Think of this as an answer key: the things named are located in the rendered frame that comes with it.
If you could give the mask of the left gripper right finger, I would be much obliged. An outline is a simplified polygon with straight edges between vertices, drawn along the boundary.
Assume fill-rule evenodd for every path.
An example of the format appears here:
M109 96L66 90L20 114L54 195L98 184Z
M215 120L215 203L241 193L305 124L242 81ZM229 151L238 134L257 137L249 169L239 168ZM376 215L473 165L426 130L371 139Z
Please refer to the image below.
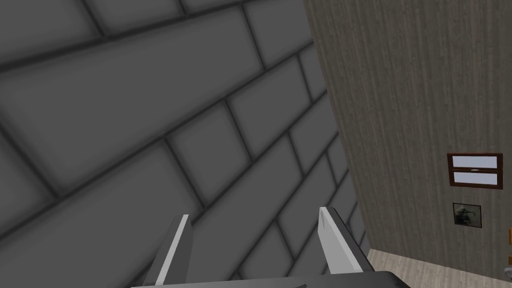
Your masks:
M375 271L334 207L319 208L317 234L331 274Z

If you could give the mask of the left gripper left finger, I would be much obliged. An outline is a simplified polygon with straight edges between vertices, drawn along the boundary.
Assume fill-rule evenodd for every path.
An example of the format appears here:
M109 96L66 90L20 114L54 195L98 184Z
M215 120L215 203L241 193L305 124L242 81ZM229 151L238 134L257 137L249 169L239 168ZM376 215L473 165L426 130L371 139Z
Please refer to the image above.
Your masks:
M144 286L185 284L193 244L188 214L177 215L171 222L143 282Z

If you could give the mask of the brown framed window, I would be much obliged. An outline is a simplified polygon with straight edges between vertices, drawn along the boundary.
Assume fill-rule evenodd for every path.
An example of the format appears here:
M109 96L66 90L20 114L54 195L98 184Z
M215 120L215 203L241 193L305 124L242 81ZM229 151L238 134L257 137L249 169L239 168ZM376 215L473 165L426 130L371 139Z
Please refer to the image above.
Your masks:
M503 153L448 153L446 157L450 186L503 189Z

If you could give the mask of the dark framed wall picture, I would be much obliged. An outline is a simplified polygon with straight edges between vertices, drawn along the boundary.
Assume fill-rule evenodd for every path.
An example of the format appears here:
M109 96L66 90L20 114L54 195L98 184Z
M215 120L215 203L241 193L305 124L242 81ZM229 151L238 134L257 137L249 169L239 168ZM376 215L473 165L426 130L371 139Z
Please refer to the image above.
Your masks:
M482 228L482 207L475 204L452 204L455 225Z

